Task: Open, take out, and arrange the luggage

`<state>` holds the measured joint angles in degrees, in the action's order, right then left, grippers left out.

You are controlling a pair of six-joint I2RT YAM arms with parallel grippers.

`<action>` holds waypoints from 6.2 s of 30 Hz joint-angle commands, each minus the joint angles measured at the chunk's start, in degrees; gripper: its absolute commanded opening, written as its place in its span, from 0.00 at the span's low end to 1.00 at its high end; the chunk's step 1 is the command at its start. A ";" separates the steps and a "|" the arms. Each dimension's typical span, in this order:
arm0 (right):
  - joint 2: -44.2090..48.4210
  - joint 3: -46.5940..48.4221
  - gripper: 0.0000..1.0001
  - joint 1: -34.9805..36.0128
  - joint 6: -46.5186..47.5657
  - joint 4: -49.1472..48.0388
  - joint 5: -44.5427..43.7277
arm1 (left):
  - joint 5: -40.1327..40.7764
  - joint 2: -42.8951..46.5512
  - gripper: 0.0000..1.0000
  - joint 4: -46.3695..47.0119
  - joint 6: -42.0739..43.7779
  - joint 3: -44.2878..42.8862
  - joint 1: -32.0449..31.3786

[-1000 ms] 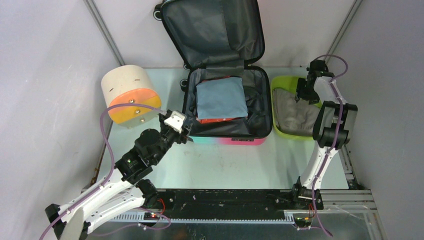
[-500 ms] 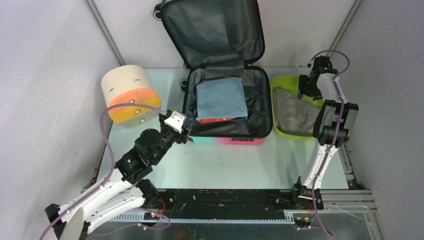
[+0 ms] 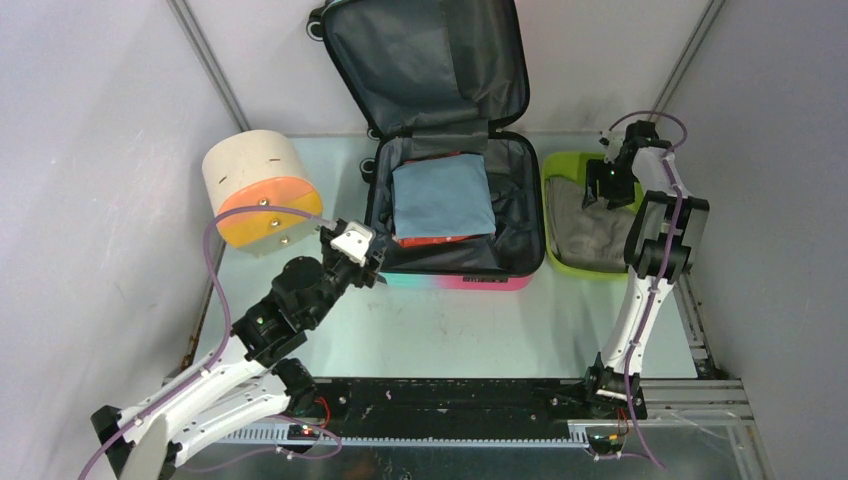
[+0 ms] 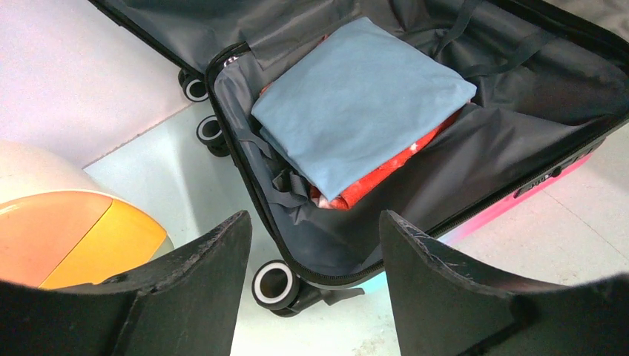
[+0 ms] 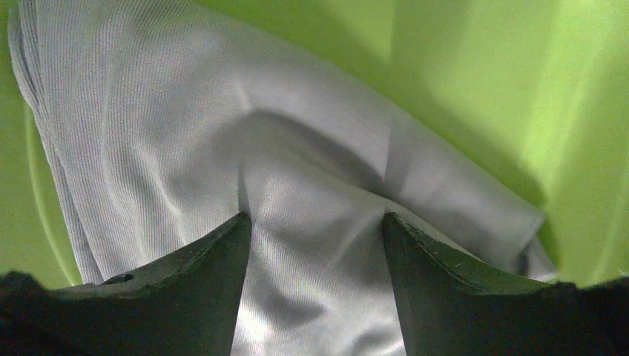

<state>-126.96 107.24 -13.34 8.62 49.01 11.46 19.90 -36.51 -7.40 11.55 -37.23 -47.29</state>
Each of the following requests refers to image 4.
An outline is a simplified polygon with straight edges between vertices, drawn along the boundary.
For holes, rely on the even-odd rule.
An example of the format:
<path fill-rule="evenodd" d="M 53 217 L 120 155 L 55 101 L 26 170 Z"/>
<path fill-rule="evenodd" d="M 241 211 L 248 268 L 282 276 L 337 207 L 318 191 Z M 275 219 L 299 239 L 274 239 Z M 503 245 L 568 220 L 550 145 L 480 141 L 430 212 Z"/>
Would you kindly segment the cream orange cylindrical container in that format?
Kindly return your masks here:
<path fill-rule="evenodd" d="M 101 283 L 174 248 L 149 214 L 49 151 L 1 141 L 1 280 Z"/>

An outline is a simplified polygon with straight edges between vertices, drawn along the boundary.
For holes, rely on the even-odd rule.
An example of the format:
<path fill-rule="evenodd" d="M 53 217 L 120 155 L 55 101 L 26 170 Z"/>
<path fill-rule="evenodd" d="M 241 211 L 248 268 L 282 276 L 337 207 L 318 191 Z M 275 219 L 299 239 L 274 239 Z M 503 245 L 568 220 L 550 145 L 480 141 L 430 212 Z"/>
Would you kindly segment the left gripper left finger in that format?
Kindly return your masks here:
<path fill-rule="evenodd" d="M 208 233 L 99 284 L 1 284 L 3 355 L 229 355 L 252 224 Z"/>

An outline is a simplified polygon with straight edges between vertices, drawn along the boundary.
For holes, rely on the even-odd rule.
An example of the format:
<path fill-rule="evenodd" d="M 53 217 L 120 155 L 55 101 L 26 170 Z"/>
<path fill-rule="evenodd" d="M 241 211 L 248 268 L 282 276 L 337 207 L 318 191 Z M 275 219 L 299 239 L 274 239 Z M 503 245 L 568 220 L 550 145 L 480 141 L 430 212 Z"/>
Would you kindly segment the pink teal cartoon suitcase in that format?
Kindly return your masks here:
<path fill-rule="evenodd" d="M 282 317 L 364 293 L 378 220 L 474 231 L 628 120 L 628 5 L 598 25 L 550 1 L 95 1 L 180 68 L 281 260 Z"/>

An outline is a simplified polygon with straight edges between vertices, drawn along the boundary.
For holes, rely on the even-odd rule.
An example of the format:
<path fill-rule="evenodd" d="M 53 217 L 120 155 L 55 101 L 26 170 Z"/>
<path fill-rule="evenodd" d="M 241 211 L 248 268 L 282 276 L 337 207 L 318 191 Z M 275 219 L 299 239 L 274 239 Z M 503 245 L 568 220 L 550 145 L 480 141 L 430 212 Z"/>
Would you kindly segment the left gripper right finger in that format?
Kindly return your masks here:
<path fill-rule="evenodd" d="M 628 353 L 626 274 L 546 283 L 483 263 L 392 211 L 379 228 L 402 355 Z"/>

